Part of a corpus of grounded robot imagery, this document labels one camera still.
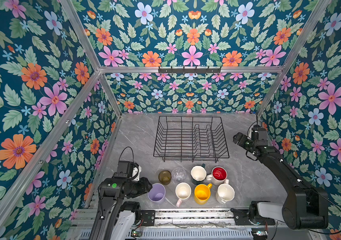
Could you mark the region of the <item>aluminium frame post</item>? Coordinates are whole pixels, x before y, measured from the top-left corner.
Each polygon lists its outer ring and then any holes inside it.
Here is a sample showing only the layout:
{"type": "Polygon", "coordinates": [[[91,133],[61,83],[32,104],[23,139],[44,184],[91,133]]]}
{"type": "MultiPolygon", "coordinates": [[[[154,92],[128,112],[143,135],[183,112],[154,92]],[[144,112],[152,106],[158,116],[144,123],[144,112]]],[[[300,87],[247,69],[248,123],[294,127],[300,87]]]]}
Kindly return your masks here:
{"type": "Polygon", "coordinates": [[[100,71],[101,64],[89,41],[89,38],[87,37],[85,33],[83,24],[81,23],[81,20],[74,8],[72,1],[63,0],[63,1],[60,1],[60,3],[61,3],[63,10],[65,11],[66,16],[68,17],[68,20],[70,21],[73,27],[75,34],[78,37],[78,40],[85,52],[85,55],[88,57],[90,61],[91,67],[93,68],[95,74],[101,75],[100,83],[105,90],[106,96],[108,97],[108,100],[112,106],[112,109],[116,114],[116,117],[120,119],[122,112],[117,104],[117,100],[112,92],[112,89],[109,83],[107,82],[105,74],[100,71]]]}
{"type": "Polygon", "coordinates": [[[293,45],[291,51],[289,52],[284,64],[282,72],[277,75],[273,84],[271,85],[268,93],[263,99],[263,103],[261,104],[260,108],[257,111],[257,117],[261,118],[263,112],[266,110],[268,104],[270,103],[271,99],[273,98],[274,94],[278,90],[281,85],[281,82],[284,80],[284,77],[287,75],[288,71],[290,70],[291,66],[293,65],[294,61],[296,60],[299,52],[301,51],[302,47],[307,42],[310,34],[313,32],[314,28],[318,24],[320,18],[325,14],[328,5],[332,1],[326,0],[319,0],[315,5],[314,10],[310,14],[307,22],[305,23],[301,34],[298,36],[297,41],[293,45]]]}

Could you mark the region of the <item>aluminium frame post right rear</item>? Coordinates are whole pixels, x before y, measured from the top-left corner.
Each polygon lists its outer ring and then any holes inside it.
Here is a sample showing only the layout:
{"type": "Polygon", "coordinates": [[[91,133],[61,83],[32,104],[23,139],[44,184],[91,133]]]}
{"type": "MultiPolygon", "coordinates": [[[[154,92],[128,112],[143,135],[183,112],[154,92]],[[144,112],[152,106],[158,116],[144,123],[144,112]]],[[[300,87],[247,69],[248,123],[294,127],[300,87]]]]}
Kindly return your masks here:
{"type": "Polygon", "coordinates": [[[273,98],[274,94],[278,90],[281,85],[281,82],[284,80],[284,77],[287,75],[288,71],[290,70],[291,66],[293,65],[294,61],[296,60],[299,52],[301,51],[302,47],[307,42],[310,34],[313,32],[314,28],[318,24],[320,18],[325,14],[328,5],[332,1],[326,0],[319,0],[315,5],[314,10],[310,14],[307,22],[305,23],[301,34],[298,36],[297,41],[293,45],[291,51],[289,52],[284,64],[282,72],[277,75],[273,84],[271,85],[268,93],[263,99],[263,103],[261,104],[260,108],[257,111],[257,117],[261,118],[263,112],[266,110],[268,104],[270,103],[271,99],[273,98]]]}

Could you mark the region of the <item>clear glass cup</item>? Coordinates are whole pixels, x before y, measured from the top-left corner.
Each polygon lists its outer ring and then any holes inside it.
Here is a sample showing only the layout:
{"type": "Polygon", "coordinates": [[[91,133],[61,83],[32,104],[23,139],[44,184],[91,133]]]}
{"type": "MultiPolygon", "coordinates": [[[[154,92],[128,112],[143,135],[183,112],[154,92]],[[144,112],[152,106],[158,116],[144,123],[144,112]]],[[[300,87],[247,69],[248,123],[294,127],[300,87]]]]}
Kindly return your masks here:
{"type": "Polygon", "coordinates": [[[172,170],[172,181],[175,183],[181,183],[186,178],[186,171],[183,168],[175,168],[172,170]]]}

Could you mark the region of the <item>white mug red inside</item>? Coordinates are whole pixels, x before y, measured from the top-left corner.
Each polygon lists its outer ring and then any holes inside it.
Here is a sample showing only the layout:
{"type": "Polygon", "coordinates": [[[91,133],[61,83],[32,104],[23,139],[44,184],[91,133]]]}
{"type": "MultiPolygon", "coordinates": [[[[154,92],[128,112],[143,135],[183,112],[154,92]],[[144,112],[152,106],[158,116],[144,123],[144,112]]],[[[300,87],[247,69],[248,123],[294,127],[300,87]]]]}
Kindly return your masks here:
{"type": "Polygon", "coordinates": [[[219,186],[226,182],[228,173],[223,167],[214,167],[209,175],[206,176],[206,181],[211,182],[215,186],[219,186]]]}

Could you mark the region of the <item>aluminium frame post left rear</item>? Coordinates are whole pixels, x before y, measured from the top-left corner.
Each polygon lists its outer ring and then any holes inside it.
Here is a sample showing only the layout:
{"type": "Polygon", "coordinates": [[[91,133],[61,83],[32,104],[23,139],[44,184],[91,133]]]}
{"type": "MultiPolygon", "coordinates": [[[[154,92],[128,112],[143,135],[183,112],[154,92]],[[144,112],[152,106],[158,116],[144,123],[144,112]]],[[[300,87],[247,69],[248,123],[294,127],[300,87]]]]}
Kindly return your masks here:
{"type": "Polygon", "coordinates": [[[112,92],[112,89],[109,83],[107,82],[105,74],[100,71],[101,64],[89,41],[89,38],[87,37],[85,33],[83,24],[81,23],[81,20],[74,8],[72,1],[63,0],[63,1],[60,1],[60,3],[61,3],[63,10],[65,11],[66,16],[68,17],[68,20],[70,21],[73,27],[75,34],[78,37],[78,40],[85,52],[85,55],[88,57],[90,61],[91,67],[93,68],[95,74],[101,75],[100,83],[105,90],[106,96],[108,97],[108,100],[112,106],[112,109],[116,114],[116,117],[120,119],[122,112],[117,104],[117,100],[112,92]]]}

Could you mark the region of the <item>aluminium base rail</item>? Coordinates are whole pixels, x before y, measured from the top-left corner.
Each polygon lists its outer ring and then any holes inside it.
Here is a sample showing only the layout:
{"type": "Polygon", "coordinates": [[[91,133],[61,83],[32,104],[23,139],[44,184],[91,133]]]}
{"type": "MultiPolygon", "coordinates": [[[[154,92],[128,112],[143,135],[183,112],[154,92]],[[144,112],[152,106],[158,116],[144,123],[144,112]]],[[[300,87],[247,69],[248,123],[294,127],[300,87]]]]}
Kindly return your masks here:
{"type": "Polygon", "coordinates": [[[325,240],[321,230],[275,226],[237,226],[230,208],[156,209],[153,227],[131,227],[127,240],[325,240]]]}

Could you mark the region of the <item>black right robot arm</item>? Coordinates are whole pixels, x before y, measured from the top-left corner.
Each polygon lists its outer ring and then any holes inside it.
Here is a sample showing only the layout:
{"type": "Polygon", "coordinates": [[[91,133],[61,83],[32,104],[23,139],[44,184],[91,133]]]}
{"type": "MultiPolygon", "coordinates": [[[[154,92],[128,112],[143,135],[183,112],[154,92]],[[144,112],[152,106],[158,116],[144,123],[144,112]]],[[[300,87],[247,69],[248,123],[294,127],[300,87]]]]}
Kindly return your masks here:
{"type": "Polygon", "coordinates": [[[284,222],[293,230],[325,229],[329,224],[328,194],[301,177],[280,152],[269,145],[267,131],[259,125],[252,127],[251,136],[237,133],[233,142],[246,151],[246,157],[267,167],[284,187],[285,202],[253,201],[249,206],[249,219],[272,219],[284,222]]]}

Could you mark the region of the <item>dark green mug white inside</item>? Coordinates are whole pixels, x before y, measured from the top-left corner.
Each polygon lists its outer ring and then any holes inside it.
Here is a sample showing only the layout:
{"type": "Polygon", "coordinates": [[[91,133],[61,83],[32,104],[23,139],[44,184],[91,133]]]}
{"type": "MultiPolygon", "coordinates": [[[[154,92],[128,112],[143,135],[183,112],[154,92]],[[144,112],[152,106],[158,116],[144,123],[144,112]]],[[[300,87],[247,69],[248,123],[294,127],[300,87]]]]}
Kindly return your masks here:
{"type": "Polygon", "coordinates": [[[200,166],[194,166],[191,169],[191,177],[192,177],[192,183],[194,185],[200,185],[204,182],[207,176],[207,171],[205,169],[205,164],[202,164],[200,166]]]}

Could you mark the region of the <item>amber textured glass cup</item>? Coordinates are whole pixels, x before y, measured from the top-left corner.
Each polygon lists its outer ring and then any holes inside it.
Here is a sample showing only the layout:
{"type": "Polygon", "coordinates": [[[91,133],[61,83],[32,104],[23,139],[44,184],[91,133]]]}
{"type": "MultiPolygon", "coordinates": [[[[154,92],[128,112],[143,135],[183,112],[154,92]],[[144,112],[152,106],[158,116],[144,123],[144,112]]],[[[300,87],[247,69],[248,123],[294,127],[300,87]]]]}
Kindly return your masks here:
{"type": "Polygon", "coordinates": [[[168,170],[163,170],[158,174],[158,180],[166,186],[172,181],[172,173],[168,170]]]}

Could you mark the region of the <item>black hook rail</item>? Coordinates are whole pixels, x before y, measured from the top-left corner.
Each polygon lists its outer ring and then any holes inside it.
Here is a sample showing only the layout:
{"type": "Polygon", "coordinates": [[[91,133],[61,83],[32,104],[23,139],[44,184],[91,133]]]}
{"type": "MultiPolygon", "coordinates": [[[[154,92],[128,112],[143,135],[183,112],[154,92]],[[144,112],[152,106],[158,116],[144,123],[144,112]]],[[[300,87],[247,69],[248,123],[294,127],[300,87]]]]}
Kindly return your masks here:
{"type": "Polygon", "coordinates": [[[164,74],[216,74],[220,73],[221,67],[158,67],[158,73],[164,74]]]}

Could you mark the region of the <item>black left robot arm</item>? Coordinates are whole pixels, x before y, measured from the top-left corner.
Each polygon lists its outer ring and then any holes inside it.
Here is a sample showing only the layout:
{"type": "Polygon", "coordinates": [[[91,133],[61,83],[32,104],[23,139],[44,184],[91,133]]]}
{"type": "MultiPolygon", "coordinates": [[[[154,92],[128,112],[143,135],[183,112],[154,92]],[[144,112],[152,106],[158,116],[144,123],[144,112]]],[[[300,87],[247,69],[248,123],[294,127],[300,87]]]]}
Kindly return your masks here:
{"type": "Polygon", "coordinates": [[[116,172],[98,187],[98,207],[90,240],[124,240],[128,231],[141,221],[140,203],[132,202],[152,189],[146,177],[140,177],[135,162],[120,161],[116,172]]]}

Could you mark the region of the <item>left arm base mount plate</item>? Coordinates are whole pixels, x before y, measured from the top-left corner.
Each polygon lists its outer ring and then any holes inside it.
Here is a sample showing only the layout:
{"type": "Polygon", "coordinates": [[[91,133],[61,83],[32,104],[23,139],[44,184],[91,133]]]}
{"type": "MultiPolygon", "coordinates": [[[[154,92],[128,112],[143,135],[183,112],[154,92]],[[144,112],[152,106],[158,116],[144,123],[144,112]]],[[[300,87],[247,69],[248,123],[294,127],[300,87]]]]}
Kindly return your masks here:
{"type": "Polygon", "coordinates": [[[140,213],[140,227],[153,227],[156,218],[155,210],[141,210],[140,213]]]}

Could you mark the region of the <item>lilac plastic cup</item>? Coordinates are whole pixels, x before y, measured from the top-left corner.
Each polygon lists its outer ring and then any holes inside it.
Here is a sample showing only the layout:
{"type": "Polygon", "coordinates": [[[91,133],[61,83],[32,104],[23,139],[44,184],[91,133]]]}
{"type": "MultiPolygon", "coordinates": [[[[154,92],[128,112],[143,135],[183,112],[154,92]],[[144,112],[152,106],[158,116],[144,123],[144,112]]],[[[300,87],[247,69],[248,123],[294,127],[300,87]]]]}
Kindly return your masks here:
{"type": "Polygon", "coordinates": [[[165,201],[166,189],[164,185],[155,183],[148,192],[148,199],[155,204],[162,204],[165,201]]]}

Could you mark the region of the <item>yellow mug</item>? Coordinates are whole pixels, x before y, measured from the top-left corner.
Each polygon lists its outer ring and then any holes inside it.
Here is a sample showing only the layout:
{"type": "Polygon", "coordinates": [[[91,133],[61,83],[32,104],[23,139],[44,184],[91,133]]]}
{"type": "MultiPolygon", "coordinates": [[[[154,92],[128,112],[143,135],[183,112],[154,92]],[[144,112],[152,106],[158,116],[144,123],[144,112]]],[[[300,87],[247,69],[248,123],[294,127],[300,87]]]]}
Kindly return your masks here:
{"type": "Polygon", "coordinates": [[[194,200],[199,205],[204,205],[211,197],[212,184],[204,185],[200,184],[195,187],[194,200]]]}

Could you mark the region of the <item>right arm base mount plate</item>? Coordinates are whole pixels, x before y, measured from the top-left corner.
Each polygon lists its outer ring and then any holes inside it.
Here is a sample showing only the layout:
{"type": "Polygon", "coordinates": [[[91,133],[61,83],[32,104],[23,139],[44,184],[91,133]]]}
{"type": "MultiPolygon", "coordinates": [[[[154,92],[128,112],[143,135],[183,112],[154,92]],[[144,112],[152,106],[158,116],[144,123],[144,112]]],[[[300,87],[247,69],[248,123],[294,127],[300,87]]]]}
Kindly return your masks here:
{"type": "Polygon", "coordinates": [[[276,221],[270,218],[261,217],[256,209],[230,209],[234,215],[237,226],[275,226],[276,221]]]}

